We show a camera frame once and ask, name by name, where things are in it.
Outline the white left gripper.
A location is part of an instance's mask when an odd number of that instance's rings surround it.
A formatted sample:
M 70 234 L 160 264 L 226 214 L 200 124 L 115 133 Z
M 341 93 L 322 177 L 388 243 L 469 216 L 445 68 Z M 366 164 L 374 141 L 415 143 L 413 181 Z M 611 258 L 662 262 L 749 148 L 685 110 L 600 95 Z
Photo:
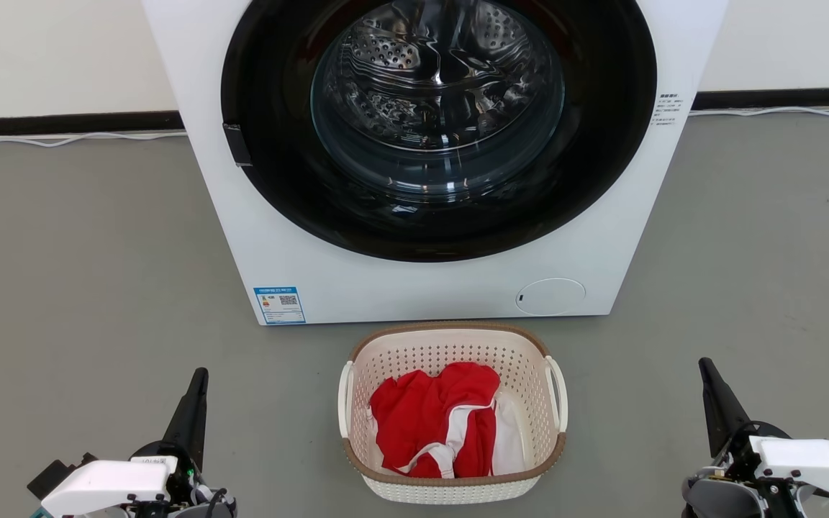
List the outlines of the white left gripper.
M 168 423 L 163 440 L 125 461 L 85 455 L 80 465 L 51 463 L 40 473 L 40 503 L 53 517 L 103 509 L 125 512 L 158 504 L 167 512 L 195 506 L 203 485 L 209 371 L 197 368 Z

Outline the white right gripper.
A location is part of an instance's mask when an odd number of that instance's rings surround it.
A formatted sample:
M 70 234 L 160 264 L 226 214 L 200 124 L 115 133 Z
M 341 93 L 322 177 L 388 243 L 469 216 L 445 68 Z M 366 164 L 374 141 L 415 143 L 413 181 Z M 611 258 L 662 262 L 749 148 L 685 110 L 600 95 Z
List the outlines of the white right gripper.
M 751 492 L 756 505 L 736 517 L 805 517 L 804 501 L 829 505 L 829 440 L 787 438 L 753 423 L 711 358 L 700 358 L 702 400 L 710 455 L 727 457 L 727 479 Z

